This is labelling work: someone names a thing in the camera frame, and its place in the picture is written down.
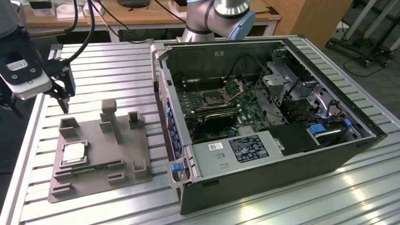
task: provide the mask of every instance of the motherboard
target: motherboard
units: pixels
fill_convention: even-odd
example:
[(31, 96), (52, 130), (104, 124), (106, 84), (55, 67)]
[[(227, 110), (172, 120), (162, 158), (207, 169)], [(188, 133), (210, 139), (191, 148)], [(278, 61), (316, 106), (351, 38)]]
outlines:
[(267, 112), (258, 103), (255, 82), (218, 80), (214, 89), (183, 83), (178, 96), (194, 143), (259, 132), (270, 126)]

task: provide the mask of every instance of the side panel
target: side panel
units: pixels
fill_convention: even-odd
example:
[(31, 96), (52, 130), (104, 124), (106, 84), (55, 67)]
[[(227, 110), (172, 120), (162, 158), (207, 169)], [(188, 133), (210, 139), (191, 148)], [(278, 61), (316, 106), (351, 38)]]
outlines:
[(336, 170), (380, 138), (344, 145), (183, 188), (180, 214), (228, 203)]

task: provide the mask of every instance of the cable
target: cable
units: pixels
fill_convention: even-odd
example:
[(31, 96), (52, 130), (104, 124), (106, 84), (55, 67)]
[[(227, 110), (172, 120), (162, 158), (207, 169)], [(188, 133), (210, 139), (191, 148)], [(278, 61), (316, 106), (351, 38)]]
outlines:
[(166, 6), (163, 6), (163, 4), (159, 2), (159, 0), (155, 0), (156, 1), (156, 3), (162, 6), (162, 8), (167, 11), (167, 12), (170, 12), (170, 14), (171, 15), (174, 15), (184, 24), (187, 24), (187, 22), (178, 16), (178, 15), (175, 15), (175, 13), (174, 12), (171, 12), (167, 8), (166, 8)]
[[(115, 34), (115, 36), (120, 37), (119, 34), (116, 33), (116, 31), (107, 24), (106, 19), (104, 19), (103, 15), (102, 15), (100, 11), (98, 10), (98, 7), (95, 5), (92, 5), (92, 6), (94, 6), (96, 12), (99, 13), (100, 19), (102, 19), (103, 23), (106, 24), (107, 28), (111, 30), (111, 32)], [(142, 44), (142, 43), (147, 43), (148, 41), (154, 41), (154, 39), (147, 39), (144, 41), (138, 41), (138, 42), (132, 42), (132, 41), (127, 41), (127, 42), (130, 42), (131, 44)]]
[(66, 33), (70, 33), (71, 31), (74, 31), (75, 27), (76, 27), (76, 24), (78, 24), (78, 3), (76, 3), (76, 0), (72, 0), (74, 2), (74, 10), (75, 10), (75, 17), (74, 17), (74, 23), (71, 25), (71, 27), (66, 28), (64, 29), (64, 32)]
[(355, 73), (351, 72), (350, 69), (346, 67), (346, 64), (348, 64), (351, 61), (355, 61), (355, 60), (359, 60), (359, 59), (362, 59), (362, 57), (360, 57), (360, 58), (356, 58), (356, 59), (351, 59), (351, 60), (346, 61), (344, 64), (343, 64), (343, 68), (344, 68), (352, 75), (359, 76), (359, 77), (367, 77), (367, 76), (371, 76), (372, 74), (375, 74), (375, 73), (378, 73), (379, 71), (382, 71), (382, 70), (386, 69), (386, 67), (383, 67), (382, 69), (378, 69), (376, 71), (374, 71), (372, 73), (370, 73), (370, 74), (367, 74), (367, 75), (359, 75), (359, 74), (355, 74)]
[(246, 55), (240, 56), (240, 57), (236, 59), (236, 61), (235, 61), (235, 63), (234, 63), (234, 66), (231, 67), (231, 70), (230, 70), (230, 72), (228, 72), (228, 74), (227, 74), (227, 76), (226, 76), (226, 79), (228, 79), (228, 78), (231, 77), (231, 75), (232, 75), (232, 73), (234, 73), (234, 70), (235, 70), (235, 67), (236, 67), (236, 65), (239, 64), (239, 61), (240, 61), (244, 57), (248, 57), (248, 58), (251, 58), (254, 61), (256, 61), (256, 63), (259, 64), (259, 66), (263, 68), (263, 70), (267, 71), (267, 68), (264, 67), (263, 63), (262, 63), (252, 55), (246, 54)]
[(90, 40), (92, 39), (92, 36), (95, 33), (95, 13), (94, 13), (94, 8), (92, 8), (92, 6), (94, 6), (92, 0), (88, 0), (88, 6), (90, 6), (90, 23), (91, 23), (90, 34), (88, 34), (87, 39), (84, 40), (79, 50), (75, 52), (75, 54), (68, 59), (64, 60), (66, 65), (68, 65), (79, 57), (83, 50), (88, 46)]

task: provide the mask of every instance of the barcode sticker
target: barcode sticker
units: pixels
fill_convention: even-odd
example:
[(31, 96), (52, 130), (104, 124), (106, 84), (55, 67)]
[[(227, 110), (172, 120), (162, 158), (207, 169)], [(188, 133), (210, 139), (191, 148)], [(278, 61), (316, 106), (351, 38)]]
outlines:
[(211, 151), (214, 151), (214, 150), (216, 150), (216, 149), (223, 149), (223, 148), (224, 148), (222, 142), (210, 144), (208, 147), (210, 147), (210, 150), (211, 150)]

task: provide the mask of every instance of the green circuit board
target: green circuit board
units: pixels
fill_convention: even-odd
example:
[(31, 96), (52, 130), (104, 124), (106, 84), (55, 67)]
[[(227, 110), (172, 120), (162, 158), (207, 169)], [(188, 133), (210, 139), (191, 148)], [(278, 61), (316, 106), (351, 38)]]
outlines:
[[(251, 126), (255, 132), (270, 127), (270, 122), (255, 98), (254, 83), (228, 80), (220, 89), (202, 91), (178, 91), (182, 110), (194, 143), (239, 136), (239, 128)], [(235, 115), (234, 123), (218, 130), (202, 131), (207, 115)]]

